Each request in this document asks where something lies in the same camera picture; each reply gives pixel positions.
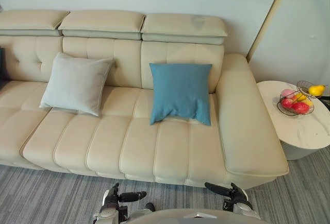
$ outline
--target sofa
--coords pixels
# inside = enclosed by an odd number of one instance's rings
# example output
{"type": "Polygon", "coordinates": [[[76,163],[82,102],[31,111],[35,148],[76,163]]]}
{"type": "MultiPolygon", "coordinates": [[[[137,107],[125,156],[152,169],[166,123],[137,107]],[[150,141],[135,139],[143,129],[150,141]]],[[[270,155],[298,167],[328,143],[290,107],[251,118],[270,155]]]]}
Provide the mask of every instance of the sofa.
{"type": "Polygon", "coordinates": [[[214,16],[1,12],[0,164],[197,187],[251,188],[287,174],[246,58],[224,55],[226,36],[214,16]],[[114,58],[99,117],[39,108],[58,52],[114,58]],[[150,125],[151,62],[212,64],[210,126],[176,116],[150,125]]]}

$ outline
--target pear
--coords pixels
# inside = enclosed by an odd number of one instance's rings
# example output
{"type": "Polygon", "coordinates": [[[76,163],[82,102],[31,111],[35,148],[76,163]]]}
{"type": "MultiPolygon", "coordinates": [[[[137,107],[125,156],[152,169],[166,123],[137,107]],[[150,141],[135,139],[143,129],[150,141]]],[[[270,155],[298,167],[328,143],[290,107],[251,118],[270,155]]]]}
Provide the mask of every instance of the pear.
{"type": "Polygon", "coordinates": [[[308,92],[313,96],[321,96],[323,94],[324,89],[324,85],[314,85],[309,87],[308,92]]]}

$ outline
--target blue pillow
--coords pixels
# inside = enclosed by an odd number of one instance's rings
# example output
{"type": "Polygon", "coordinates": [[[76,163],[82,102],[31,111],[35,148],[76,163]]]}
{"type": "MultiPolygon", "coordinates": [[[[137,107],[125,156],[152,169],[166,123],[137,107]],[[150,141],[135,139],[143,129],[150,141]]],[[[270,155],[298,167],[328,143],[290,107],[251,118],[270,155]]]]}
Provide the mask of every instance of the blue pillow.
{"type": "Polygon", "coordinates": [[[195,118],[211,125],[208,74],[211,64],[150,63],[154,104],[150,124],[168,115],[195,118]]]}

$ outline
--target round white table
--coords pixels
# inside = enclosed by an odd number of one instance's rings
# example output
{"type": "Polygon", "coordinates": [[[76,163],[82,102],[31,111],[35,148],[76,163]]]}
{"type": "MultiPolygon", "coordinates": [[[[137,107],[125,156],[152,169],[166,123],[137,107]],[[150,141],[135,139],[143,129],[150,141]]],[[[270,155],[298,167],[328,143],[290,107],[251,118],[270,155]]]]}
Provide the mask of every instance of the round white table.
{"type": "Polygon", "coordinates": [[[314,111],[307,115],[288,116],[278,108],[283,89],[296,91],[296,86],[281,81],[258,84],[287,160],[296,160],[330,145],[330,112],[318,99],[311,99],[314,111]]]}

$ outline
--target floor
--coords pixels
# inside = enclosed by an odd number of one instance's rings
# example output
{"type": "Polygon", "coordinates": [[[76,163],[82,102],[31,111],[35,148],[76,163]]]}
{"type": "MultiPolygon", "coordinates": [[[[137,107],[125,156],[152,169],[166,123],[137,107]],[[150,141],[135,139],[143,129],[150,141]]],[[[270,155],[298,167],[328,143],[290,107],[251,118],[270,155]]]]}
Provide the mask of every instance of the floor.
{"type": "MultiPolygon", "coordinates": [[[[330,147],[289,161],[290,173],[247,191],[264,221],[330,223],[330,147]]],[[[129,212],[151,201],[156,209],[222,208],[223,197],[204,188],[113,180],[0,165],[0,223],[91,223],[103,193],[116,182],[120,193],[147,191],[129,212]]]]}

